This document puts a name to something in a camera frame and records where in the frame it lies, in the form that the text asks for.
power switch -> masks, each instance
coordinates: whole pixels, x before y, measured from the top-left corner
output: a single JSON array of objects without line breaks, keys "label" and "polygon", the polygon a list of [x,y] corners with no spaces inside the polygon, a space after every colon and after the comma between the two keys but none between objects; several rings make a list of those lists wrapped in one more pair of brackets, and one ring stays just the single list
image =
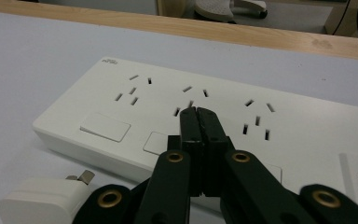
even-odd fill
[{"label": "power switch", "polygon": [[99,113],[88,115],[80,125],[81,131],[92,133],[115,142],[121,142],[129,128],[130,124],[108,118]]}]

wooden edge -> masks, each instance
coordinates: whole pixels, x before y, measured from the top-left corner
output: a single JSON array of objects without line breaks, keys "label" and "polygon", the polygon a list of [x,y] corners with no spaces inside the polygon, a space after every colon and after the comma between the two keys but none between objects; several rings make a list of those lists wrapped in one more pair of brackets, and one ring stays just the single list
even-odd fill
[{"label": "wooden edge", "polygon": [[0,0],[0,12],[358,59],[358,39],[79,7]]}]

white power strip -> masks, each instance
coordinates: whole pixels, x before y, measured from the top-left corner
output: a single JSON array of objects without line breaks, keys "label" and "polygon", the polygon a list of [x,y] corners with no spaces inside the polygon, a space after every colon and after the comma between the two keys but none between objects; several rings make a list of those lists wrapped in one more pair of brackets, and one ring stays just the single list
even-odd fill
[{"label": "white power strip", "polygon": [[[34,130],[53,150],[140,182],[167,136],[179,134],[178,113],[189,106],[215,112],[234,146],[254,153],[293,192],[314,183],[358,189],[349,186],[358,186],[358,167],[350,174],[352,163],[342,159],[358,158],[358,107],[149,64],[101,59]],[[355,181],[344,184],[345,176]],[[347,194],[358,202],[358,192]],[[218,209],[214,201],[199,203]]]}]

white table surface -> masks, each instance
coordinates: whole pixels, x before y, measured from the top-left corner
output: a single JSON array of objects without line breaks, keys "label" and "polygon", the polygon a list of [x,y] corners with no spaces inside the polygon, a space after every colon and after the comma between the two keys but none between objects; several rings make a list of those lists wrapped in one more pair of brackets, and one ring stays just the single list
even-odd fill
[{"label": "white table surface", "polygon": [[[65,178],[85,169],[96,174],[93,189],[134,186],[50,151],[32,130],[32,122],[103,56],[358,106],[357,60],[0,13],[0,199],[28,177]],[[225,222],[193,206],[190,223]]]}]

white plug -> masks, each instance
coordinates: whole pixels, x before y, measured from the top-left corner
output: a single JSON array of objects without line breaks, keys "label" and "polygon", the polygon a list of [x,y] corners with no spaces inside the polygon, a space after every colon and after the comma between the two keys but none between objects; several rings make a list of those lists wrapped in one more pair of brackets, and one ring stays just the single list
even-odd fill
[{"label": "white plug", "polygon": [[88,183],[94,177],[85,171],[77,178],[29,178],[0,201],[4,224],[71,224],[91,195]]}]

